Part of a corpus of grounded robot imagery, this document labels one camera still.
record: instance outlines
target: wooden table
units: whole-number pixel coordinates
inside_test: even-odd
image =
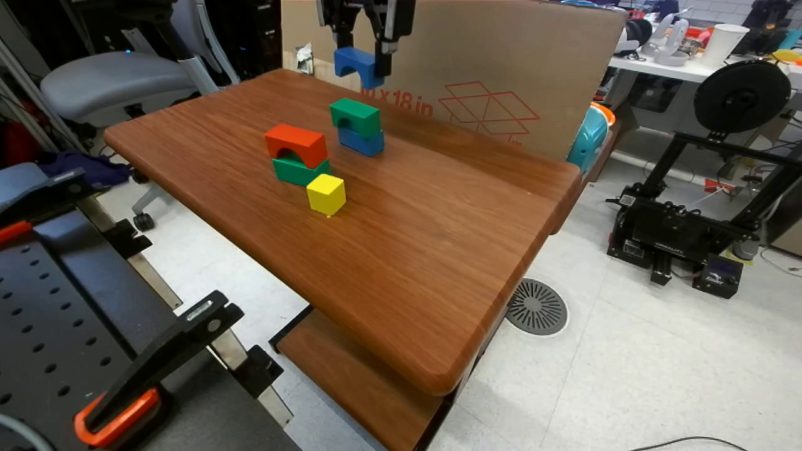
[[[388,104],[386,152],[363,158],[339,145],[328,120],[328,104],[346,95],[278,70],[105,138],[309,298],[316,311],[278,348],[383,442],[412,449],[562,226],[579,169]],[[326,134],[348,192],[334,218],[309,211],[303,188],[277,179],[263,130],[278,122]],[[369,385],[388,398],[388,417],[377,416]],[[405,431],[406,412],[417,431]]]

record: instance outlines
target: cardboard box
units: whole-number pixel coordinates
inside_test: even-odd
[[[369,95],[475,128],[536,154],[566,158],[624,26],[623,11],[532,0],[420,0],[393,71]],[[373,51],[359,15],[356,48]],[[334,79],[334,33],[316,0],[283,1],[283,44],[314,44],[319,78]]]
[[[787,228],[775,242],[772,248],[795,253],[802,257],[802,219],[797,219],[792,228]]]

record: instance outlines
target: floor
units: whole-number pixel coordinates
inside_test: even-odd
[[[432,449],[624,451],[680,436],[719,436],[749,451],[802,449],[802,271],[763,249],[739,293],[723,301],[674,277],[653,284],[646,271],[604,253],[614,208],[604,197],[645,169],[609,163],[562,232],[527,276],[570,303],[570,326],[549,337],[504,323],[456,398]],[[129,214],[140,185],[103,194]],[[728,214],[739,199],[673,183],[668,197]],[[306,303],[178,203],[150,208],[158,228],[145,257],[180,298],[222,288],[247,318],[243,342],[260,342]],[[303,372],[278,355],[277,390],[293,411],[289,432],[309,451],[379,449]],[[712,441],[683,451],[728,449]]]

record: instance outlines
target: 3d printer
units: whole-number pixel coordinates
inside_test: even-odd
[[[764,213],[797,183],[802,163],[724,142],[728,132],[753,130],[775,117],[789,96],[787,75],[767,59],[735,63],[709,75],[694,96],[694,112],[712,132],[708,138],[676,132],[645,183],[626,185],[611,203],[620,204],[609,234],[609,256],[653,267],[655,283],[673,281],[674,259],[694,271],[694,288],[732,298],[739,288],[743,262],[723,257],[732,242],[749,239]],[[665,177],[683,150],[694,142],[724,158],[747,154],[775,163],[753,203],[732,219],[714,219],[703,211],[656,199]]]

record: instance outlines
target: yellow block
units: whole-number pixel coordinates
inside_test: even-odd
[[[309,208],[331,218],[346,204],[346,179],[322,173],[306,185]]]

